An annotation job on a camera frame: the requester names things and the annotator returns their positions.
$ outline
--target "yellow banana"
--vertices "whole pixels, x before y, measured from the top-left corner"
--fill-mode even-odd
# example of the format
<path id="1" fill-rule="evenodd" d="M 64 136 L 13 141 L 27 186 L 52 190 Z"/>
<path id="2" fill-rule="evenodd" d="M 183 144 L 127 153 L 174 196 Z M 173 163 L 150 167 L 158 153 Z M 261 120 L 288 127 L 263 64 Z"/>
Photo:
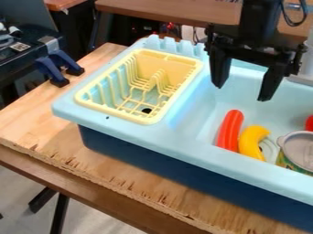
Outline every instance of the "yellow banana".
<path id="1" fill-rule="evenodd" d="M 265 161 L 265 157 L 259 148 L 259 142 L 269 133 L 267 129 L 259 125 L 247 127 L 239 137 L 239 153 Z"/>

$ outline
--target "red object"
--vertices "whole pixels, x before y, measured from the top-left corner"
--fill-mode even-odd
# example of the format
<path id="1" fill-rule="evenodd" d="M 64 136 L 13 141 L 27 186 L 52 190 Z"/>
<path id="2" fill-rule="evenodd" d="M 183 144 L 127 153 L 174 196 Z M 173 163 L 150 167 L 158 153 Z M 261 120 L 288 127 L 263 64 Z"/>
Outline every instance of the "red object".
<path id="1" fill-rule="evenodd" d="M 306 120 L 305 130 L 313 132 L 313 115 L 308 116 Z"/>
<path id="2" fill-rule="evenodd" d="M 243 114 L 238 110 L 229 111 L 221 123 L 216 146 L 238 152 L 238 135 L 243 124 Z"/>

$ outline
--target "toy banana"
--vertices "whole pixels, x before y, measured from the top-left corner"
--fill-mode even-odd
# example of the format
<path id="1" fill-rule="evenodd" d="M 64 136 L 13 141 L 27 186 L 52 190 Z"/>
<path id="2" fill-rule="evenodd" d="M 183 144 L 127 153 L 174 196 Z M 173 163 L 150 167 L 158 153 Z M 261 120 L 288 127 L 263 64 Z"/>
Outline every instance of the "toy banana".
<path id="1" fill-rule="evenodd" d="M 265 161 L 265 157 L 259 148 L 259 142 L 269 133 L 267 129 L 259 125 L 247 127 L 239 138 L 239 153 Z"/>
<path id="2" fill-rule="evenodd" d="M 216 146 L 238 152 L 238 136 L 243 123 L 243 114 L 238 110 L 229 111 L 217 136 Z"/>

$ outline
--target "yellow dish rack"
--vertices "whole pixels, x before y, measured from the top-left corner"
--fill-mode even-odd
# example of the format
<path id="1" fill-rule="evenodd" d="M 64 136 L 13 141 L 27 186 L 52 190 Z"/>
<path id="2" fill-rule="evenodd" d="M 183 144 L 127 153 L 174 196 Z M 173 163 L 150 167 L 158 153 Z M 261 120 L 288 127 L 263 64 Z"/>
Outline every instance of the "yellow dish rack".
<path id="1" fill-rule="evenodd" d="M 202 68 L 202 62 L 140 48 L 77 91 L 80 105 L 141 124 L 158 122 Z"/>

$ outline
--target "table leg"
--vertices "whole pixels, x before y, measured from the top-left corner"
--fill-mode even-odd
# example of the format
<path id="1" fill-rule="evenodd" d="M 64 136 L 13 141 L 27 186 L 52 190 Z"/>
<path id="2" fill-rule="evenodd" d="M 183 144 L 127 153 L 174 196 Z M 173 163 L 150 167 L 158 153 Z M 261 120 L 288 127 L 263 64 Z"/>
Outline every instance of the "table leg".
<path id="1" fill-rule="evenodd" d="M 101 20 L 101 11 L 97 11 L 96 15 L 95 15 L 95 19 L 93 22 L 93 26 L 92 26 L 92 34 L 91 34 L 91 39 L 88 45 L 88 52 L 92 52 L 96 49 L 96 39 L 97 39 L 97 35 L 98 35 L 98 30 L 99 30 L 99 24 L 100 24 L 100 20 Z"/>
<path id="2" fill-rule="evenodd" d="M 50 234 L 61 234 L 69 205 L 69 197 L 59 194 L 56 211 L 54 213 Z"/>
<path id="3" fill-rule="evenodd" d="M 36 214 L 40 211 L 43 206 L 46 205 L 47 202 L 49 202 L 53 196 L 55 196 L 57 192 L 45 187 L 39 194 L 37 194 L 29 203 L 29 209 Z"/>

